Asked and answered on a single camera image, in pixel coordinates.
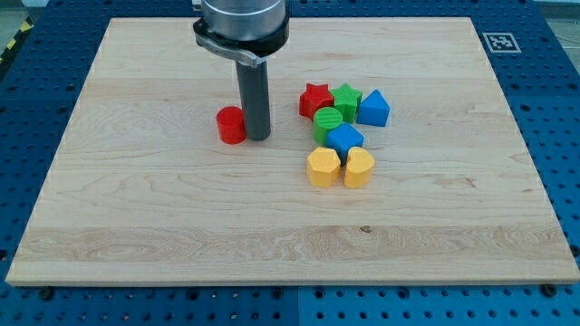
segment wood grain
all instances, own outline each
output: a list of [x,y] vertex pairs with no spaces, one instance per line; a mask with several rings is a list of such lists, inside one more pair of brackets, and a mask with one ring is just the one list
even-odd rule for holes
[[[113,19],[7,275],[12,285],[573,283],[578,268],[466,18],[295,19],[273,136],[220,142],[233,63],[190,19]],[[313,188],[306,82],[382,90],[360,189]]]

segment blue block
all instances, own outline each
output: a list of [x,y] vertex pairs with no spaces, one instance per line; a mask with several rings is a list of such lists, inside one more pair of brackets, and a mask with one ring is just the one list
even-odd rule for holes
[[343,123],[326,136],[326,147],[336,150],[341,159],[341,165],[346,164],[348,150],[352,147],[362,147],[364,136],[349,123]]
[[356,123],[384,127],[387,125],[389,112],[391,112],[391,107],[387,100],[380,91],[374,90],[361,102]]

